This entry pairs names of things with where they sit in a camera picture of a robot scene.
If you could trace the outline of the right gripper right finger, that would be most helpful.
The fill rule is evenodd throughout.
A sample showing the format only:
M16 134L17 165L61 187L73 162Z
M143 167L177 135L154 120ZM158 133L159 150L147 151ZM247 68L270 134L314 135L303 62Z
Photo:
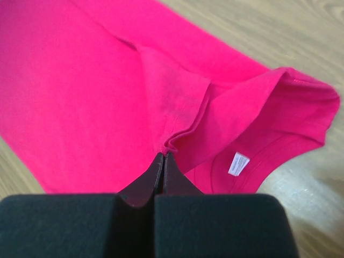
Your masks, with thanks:
M154 198L156 257L298 257L280 202L266 194L206 195L164 161Z

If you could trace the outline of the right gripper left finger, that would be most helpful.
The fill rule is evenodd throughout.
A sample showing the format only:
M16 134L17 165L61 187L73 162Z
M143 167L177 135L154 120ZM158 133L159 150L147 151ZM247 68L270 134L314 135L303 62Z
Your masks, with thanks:
M158 154L118 193L12 195L1 201L1 257L153 257Z

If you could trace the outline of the magenta pink t-shirt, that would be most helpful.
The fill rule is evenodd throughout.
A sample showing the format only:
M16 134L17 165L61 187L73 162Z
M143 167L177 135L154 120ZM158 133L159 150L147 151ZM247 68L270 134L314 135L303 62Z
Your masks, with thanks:
M207 194L255 192L339 106L157 1L1 1L1 137L47 193L120 191L160 152Z

